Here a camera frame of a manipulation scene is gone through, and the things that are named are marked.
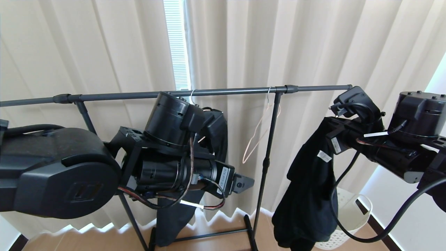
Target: hanging black clothing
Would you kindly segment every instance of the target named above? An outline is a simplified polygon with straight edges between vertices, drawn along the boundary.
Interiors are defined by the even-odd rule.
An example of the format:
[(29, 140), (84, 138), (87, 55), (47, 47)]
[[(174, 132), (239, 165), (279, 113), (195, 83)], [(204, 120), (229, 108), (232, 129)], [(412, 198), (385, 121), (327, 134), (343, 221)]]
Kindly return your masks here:
[[(226, 119), (224, 118), (223, 113), (219, 110), (211, 109), (209, 107), (205, 107), (203, 109), (210, 110), (205, 112), (205, 125), (209, 126), (211, 123), (215, 123), (217, 121), (218, 127), (212, 127), (211, 132), (207, 132), (205, 134), (207, 137), (200, 144), (197, 143), (198, 140), (201, 139), (201, 136), (197, 136), (195, 139), (194, 149), (197, 152), (203, 150), (208, 153), (214, 152), (216, 160), (225, 162), (227, 154)], [(204, 193), (205, 191), (203, 190), (188, 191), (183, 200), (198, 204), (200, 203)], [(178, 193), (163, 194), (175, 198), (179, 197)], [(172, 203), (170, 200), (158, 199), (158, 204), (161, 206), (168, 205), (170, 203)], [(155, 235), (156, 245), (159, 247), (170, 245), (180, 233), (181, 229), (183, 229), (192, 219), (194, 213), (195, 207), (179, 203), (168, 208), (159, 209), (157, 211), (157, 228)]]
[[(325, 138), (330, 131), (324, 118), (288, 170), (291, 184), (273, 215), (274, 237), (281, 247), (310, 251), (316, 242), (328, 241), (336, 229), (329, 200), (335, 184), (333, 152)], [(327, 155), (325, 161), (318, 157), (319, 151)], [(335, 193), (335, 212), (337, 201)]]

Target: floor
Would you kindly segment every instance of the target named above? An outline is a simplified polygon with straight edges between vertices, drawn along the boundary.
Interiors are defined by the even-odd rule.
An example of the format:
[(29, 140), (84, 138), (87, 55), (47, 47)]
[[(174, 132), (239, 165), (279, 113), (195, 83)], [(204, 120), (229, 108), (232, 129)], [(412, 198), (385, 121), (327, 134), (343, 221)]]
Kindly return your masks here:
[[(205, 220), (196, 216), (196, 223), (188, 225), (179, 234), (179, 238), (197, 234), (205, 234), (216, 231), (232, 230), (243, 228), (243, 214), (236, 212), (232, 218), (216, 215), (210, 226)], [(256, 234), (256, 242), (260, 251), (284, 251), (289, 250), (277, 246), (273, 236), (273, 226), (271, 215), (261, 212), (259, 216), (259, 228)], [(143, 228), (143, 236), (149, 240), (151, 227)], [(357, 236), (369, 238), (376, 235), (373, 229), (366, 225)], [(80, 233), (76, 229), (67, 230), (57, 234), (41, 234), (26, 244), (23, 251), (97, 251), (97, 250), (143, 250), (140, 242), (131, 227), (123, 227), (121, 230), (110, 228), (107, 231), (100, 231), (94, 227)], [(203, 238), (184, 242), (172, 243), (168, 247), (157, 247), (156, 251), (248, 251), (250, 250), (248, 236), (246, 232), (227, 234), (211, 238)], [(353, 240), (347, 241), (336, 251), (386, 251), (388, 248), (382, 241), (365, 244)]]

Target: baseboard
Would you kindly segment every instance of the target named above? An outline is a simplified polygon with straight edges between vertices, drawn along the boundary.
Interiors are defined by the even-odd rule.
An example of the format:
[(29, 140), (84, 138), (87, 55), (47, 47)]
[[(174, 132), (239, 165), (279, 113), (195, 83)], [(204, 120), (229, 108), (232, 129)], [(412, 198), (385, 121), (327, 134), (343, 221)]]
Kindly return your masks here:
[(21, 234), (14, 242), (14, 244), (11, 246), (9, 251), (21, 251), (25, 247), (27, 242), (28, 239)]
[[(364, 207), (364, 205), (359, 200), (356, 200), (356, 204), (358, 205), (359, 209), (361, 209), (361, 211), (364, 214), (367, 213), (368, 210)], [(373, 231), (375, 231), (375, 233), (377, 233), (377, 234), (384, 231), (383, 227), (381, 227), (381, 225), (378, 223), (378, 221), (375, 219), (375, 217), (373, 217), (373, 215), (370, 215), (370, 218), (368, 219), (368, 224), (372, 227)], [(395, 241), (393, 241), (393, 239), (388, 235), (383, 239), (383, 242), (390, 251), (402, 251), (400, 249), (400, 247), (398, 247), (398, 245), (395, 243)]]

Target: white plastic basket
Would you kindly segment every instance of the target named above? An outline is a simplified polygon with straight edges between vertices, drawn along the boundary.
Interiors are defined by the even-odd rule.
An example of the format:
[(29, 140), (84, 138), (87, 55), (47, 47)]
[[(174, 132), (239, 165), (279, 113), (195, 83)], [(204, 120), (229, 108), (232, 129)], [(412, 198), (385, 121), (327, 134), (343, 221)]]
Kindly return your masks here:
[[(354, 194), (342, 188), (337, 189), (338, 219), (349, 233), (354, 234), (367, 223), (373, 207), (372, 202), (362, 194)], [(363, 214), (356, 204), (356, 200), (359, 197), (364, 198), (369, 204), (367, 206), (370, 208), (370, 211), (366, 214)], [(330, 240), (318, 242), (315, 244), (315, 247), (323, 250), (333, 250), (344, 244), (348, 239), (349, 237), (338, 226), (334, 233), (331, 234)]]

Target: beige curtain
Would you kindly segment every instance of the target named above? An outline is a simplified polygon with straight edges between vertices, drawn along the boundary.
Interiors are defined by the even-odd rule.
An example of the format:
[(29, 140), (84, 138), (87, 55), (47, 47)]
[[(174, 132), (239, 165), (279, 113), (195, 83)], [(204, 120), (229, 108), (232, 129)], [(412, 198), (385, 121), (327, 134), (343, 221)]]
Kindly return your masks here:
[[(443, 0), (186, 0), (185, 10), (194, 88), (359, 85), (387, 112), (386, 125), (398, 93), (424, 90), (446, 51)], [(292, 160), (322, 118), (332, 116), (327, 108), (340, 93), (282, 96), (262, 207), (275, 210), (288, 187)], [(246, 164), (242, 156), (266, 106), (265, 95), (196, 102), (225, 112), (228, 163), (256, 180), (253, 189), (231, 195), (222, 211), (229, 216), (237, 207), (253, 212), (267, 136)], [(260, 134), (269, 125), (270, 119), (265, 120)], [(353, 154), (349, 150), (335, 157), (337, 176)], [(362, 156), (341, 186), (359, 192), (375, 168)], [(206, 201), (216, 202), (211, 197)]]
[[(175, 90), (162, 0), (0, 1), (1, 100), (48, 97), (61, 93)], [(153, 100), (87, 102), (98, 135), (111, 140), (119, 126), (143, 128)], [(51, 123), (85, 128), (75, 105), (2, 108), (10, 126)], [(129, 201), (142, 225), (156, 211)], [(24, 236), (128, 222), (113, 198), (102, 209), (78, 219), (39, 218), (2, 213)]]

